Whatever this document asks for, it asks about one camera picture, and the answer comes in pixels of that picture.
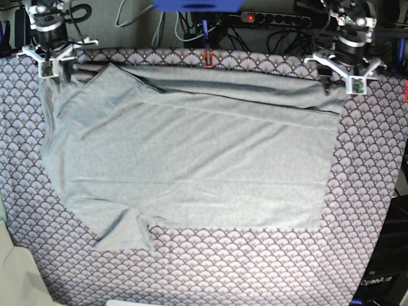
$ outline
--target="gray fabric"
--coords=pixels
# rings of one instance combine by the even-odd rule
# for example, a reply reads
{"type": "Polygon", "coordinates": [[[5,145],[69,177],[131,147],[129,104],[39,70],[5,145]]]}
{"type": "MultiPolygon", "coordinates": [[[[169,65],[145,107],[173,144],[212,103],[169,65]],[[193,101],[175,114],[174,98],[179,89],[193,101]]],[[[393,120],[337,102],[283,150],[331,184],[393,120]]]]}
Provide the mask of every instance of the gray fabric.
{"type": "Polygon", "coordinates": [[[126,71],[109,65],[86,85],[74,75],[42,86],[43,161],[61,201],[101,237],[95,248],[149,248],[148,225],[319,226],[342,89],[126,71]]]}

